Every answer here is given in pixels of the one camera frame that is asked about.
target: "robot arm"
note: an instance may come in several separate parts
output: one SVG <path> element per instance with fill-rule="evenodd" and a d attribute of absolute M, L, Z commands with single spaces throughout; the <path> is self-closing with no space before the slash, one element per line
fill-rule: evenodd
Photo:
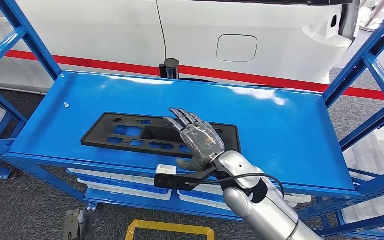
<path fill-rule="evenodd" d="M 213 163 L 218 173 L 227 173 L 229 176 L 263 173 L 236 151 L 223 153 Z M 237 186 L 223 189 L 224 201 L 262 239 L 322 239 L 298 219 L 297 213 L 284 201 L 281 193 L 267 177 L 248 176 L 234 181 Z"/>
<path fill-rule="evenodd" d="M 219 135 L 208 122 L 193 113 L 169 108 L 178 121 L 164 119 L 179 133 L 193 153 L 192 161 L 176 161 L 179 167 L 196 173 L 156 174 L 155 186 L 191 191 L 199 184 L 221 183 L 227 206 L 243 218 L 264 240 L 321 240 L 298 219 L 297 213 L 283 199 L 282 193 L 236 151 L 225 152 Z M 211 174 L 218 180 L 204 181 Z"/>

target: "shelf shelf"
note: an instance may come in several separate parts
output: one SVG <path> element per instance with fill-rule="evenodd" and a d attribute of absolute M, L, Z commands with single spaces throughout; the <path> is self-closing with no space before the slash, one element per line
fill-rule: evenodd
<path fill-rule="evenodd" d="M 123 166 L 145 174 L 158 164 L 175 165 L 176 158 L 83 146 L 80 139 L 104 112 L 166 116 L 169 107 L 177 107 L 209 122 L 236 125 L 242 154 L 292 188 L 341 197 L 355 190 L 320 94 L 85 72 L 62 76 L 8 156 Z"/>

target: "black plastic tray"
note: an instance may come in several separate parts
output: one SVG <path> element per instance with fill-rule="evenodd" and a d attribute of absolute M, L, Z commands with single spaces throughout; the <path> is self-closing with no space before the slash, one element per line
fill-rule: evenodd
<path fill-rule="evenodd" d="M 226 151 L 241 152 L 235 125 L 211 123 Z M 85 146 L 192 158 L 179 133 L 159 116 L 105 112 L 81 138 Z"/>

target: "yellow tape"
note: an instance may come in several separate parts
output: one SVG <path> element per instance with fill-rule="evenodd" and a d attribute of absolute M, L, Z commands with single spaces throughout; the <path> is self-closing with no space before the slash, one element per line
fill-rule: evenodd
<path fill-rule="evenodd" d="M 206 235 L 207 240 L 214 240 L 215 238 L 214 231 L 211 230 L 209 227 L 205 227 L 205 226 L 191 226 L 191 225 L 174 224 L 174 223 L 166 223 L 166 222 L 158 222 L 158 221 L 144 221 L 144 220 L 135 219 L 128 226 L 125 240 L 133 240 L 133 235 L 135 234 L 136 228 L 186 233 L 186 234 Z"/>

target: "white car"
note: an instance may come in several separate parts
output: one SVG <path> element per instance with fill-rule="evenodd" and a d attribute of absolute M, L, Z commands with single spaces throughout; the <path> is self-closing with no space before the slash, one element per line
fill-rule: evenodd
<path fill-rule="evenodd" d="M 17 0 L 62 69 L 249 83 L 243 74 L 328 84 L 356 35 L 359 0 Z M 0 41 L 13 30 L 0 12 Z M 0 88 L 46 93 L 53 81 L 18 43 Z"/>

